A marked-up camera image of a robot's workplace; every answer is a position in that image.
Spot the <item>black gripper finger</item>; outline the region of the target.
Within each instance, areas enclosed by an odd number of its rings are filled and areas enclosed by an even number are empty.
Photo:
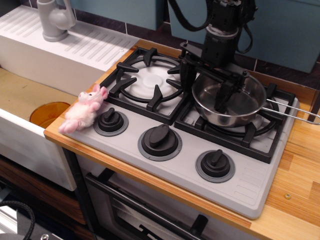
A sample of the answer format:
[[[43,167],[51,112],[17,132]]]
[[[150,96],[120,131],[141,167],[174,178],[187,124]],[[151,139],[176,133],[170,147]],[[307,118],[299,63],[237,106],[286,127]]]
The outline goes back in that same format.
[[[185,93],[190,93],[197,77],[199,62],[192,59],[182,59],[180,64],[181,87]]]
[[[225,103],[236,91],[237,89],[235,88],[235,83],[233,81],[224,81],[217,91],[214,109],[218,112],[223,112]]]

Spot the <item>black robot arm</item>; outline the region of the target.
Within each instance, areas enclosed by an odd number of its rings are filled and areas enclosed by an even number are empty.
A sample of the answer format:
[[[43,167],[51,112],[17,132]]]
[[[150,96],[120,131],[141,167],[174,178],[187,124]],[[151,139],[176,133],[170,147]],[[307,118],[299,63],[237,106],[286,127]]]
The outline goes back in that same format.
[[[242,31],[252,35],[248,22],[254,19],[257,6],[253,0],[207,0],[206,20],[202,25],[194,26],[185,18],[175,0],[169,3],[179,23],[186,30],[206,31],[202,47],[181,44],[182,88],[190,90],[198,70],[208,72],[215,68],[222,69],[234,60],[235,53],[239,51],[238,43]]]

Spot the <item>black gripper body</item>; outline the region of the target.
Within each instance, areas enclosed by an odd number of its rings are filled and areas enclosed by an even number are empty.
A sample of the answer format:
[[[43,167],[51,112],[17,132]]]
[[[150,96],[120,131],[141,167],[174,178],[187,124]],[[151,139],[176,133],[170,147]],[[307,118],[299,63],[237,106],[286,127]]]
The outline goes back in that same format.
[[[200,69],[211,70],[224,67],[231,62],[242,33],[241,27],[223,31],[214,26],[207,26],[205,30],[206,35],[201,48],[186,42],[180,45],[182,59],[198,61],[197,72]]]

